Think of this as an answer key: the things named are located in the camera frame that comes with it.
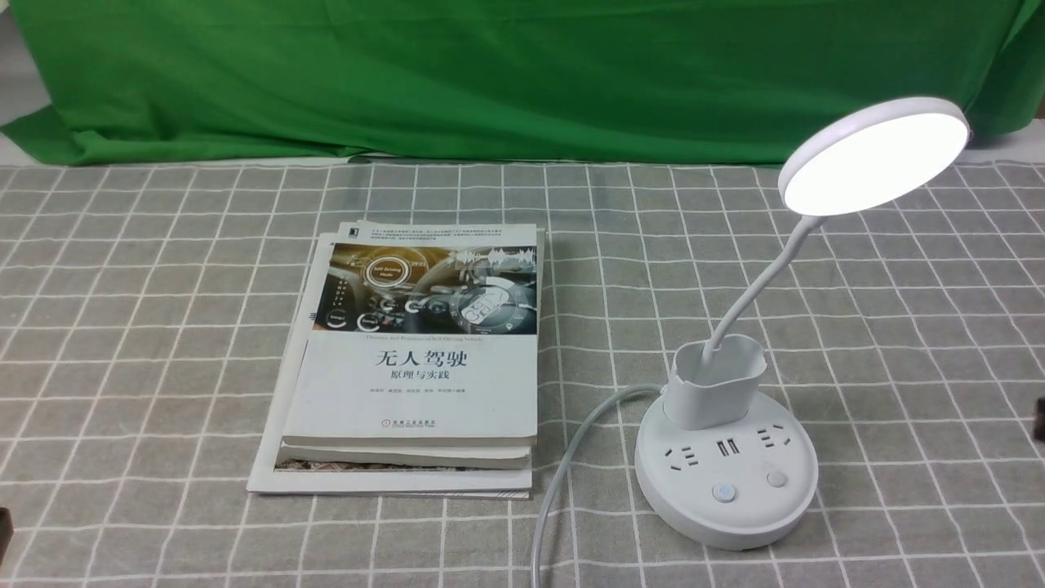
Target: pen holder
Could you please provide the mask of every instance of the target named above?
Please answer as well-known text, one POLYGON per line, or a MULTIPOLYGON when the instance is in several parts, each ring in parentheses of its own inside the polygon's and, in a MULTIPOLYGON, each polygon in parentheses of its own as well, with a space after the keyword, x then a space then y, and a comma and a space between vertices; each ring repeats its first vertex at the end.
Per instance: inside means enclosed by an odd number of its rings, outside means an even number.
POLYGON ((1035 441, 1045 443, 1045 398, 1038 399, 1035 416, 1035 441))
POLYGON ((0 509, 0 566, 3 566, 3 557, 10 545, 10 539, 15 536, 15 524, 10 520, 10 511, 0 509))
POLYGON ((665 416, 689 431, 743 419, 766 373, 765 350, 750 337, 723 337, 711 363, 702 368, 705 344, 687 344, 675 352, 665 392, 665 416))

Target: book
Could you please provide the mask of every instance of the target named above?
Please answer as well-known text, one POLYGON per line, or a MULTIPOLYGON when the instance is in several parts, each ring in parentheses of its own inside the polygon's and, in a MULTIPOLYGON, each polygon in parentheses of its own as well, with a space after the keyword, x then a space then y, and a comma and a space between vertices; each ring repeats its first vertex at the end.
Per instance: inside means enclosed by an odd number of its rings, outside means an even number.
POLYGON ((532 445, 536 227, 348 231, 320 240, 326 279, 283 443, 532 445))
POLYGON ((531 447, 314 447, 282 444, 280 460, 311 463, 440 466, 486 470, 525 468, 531 447))
MULTIPOLYGON (((322 235, 310 264, 306 286, 298 303, 291 336, 287 339, 284 358, 265 424, 264 434, 254 467, 251 471, 248 490, 258 493, 287 494, 381 494, 387 496, 442 496, 481 499, 527 499, 532 488, 532 471, 529 455, 525 460, 517 455, 528 453, 529 444, 504 447, 426 447, 423 440, 418 446, 403 445, 395 448, 342 445, 293 446, 283 443, 283 429, 293 404, 298 377, 306 355, 309 335, 315 330, 318 312, 327 285, 329 266, 326 255, 332 254, 333 243, 339 239, 357 237, 362 229, 370 222, 345 222, 339 235, 322 235), (408 464, 367 464, 363 457, 380 454, 398 454, 419 460, 408 464), (512 468, 491 469, 484 462, 491 458, 507 460, 511 455, 512 468), (471 462, 450 463, 448 466, 425 466, 429 457, 467 457, 471 462)), ((540 263, 543 259, 543 231, 537 238, 537 280, 539 292, 540 263)), ((534 403, 533 425, 536 426, 536 382, 528 393, 534 403)))

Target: power button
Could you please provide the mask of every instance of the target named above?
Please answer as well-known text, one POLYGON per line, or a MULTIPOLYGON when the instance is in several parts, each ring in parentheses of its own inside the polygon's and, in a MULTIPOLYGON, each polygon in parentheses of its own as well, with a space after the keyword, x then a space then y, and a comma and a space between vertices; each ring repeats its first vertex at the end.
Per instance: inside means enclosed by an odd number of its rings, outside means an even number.
POLYGON ((737 498, 737 487, 732 484, 717 484, 712 487, 712 496, 719 502, 733 502, 737 498))
POLYGON ((774 470, 766 474, 766 481, 773 488, 783 488, 787 484, 787 475, 774 470))

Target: book cover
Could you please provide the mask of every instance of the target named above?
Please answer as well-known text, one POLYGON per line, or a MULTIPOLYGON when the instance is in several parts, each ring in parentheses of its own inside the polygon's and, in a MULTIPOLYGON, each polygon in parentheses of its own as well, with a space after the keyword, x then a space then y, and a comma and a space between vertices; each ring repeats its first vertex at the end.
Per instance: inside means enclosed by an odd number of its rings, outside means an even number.
POLYGON ((357 225, 344 234, 327 259, 284 443, 532 443, 536 227, 357 225))

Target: grey checkered tablecloth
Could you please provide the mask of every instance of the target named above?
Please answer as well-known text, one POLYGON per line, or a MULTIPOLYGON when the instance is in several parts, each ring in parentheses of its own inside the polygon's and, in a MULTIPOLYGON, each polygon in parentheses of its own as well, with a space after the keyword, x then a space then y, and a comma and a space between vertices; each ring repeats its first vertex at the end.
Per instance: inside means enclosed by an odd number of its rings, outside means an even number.
MULTIPOLYGON (((668 528, 649 400, 582 447, 556 588, 1045 586, 1045 167, 951 168, 831 219, 737 331, 821 461, 771 548, 668 528)), ((527 586, 534 501, 245 491, 314 237, 342 220, 550 229, 543 488, 616 387, 661 382, 780 250, 772 170, 645 165, 0 168, 0 505, 19 588, 527 586)))

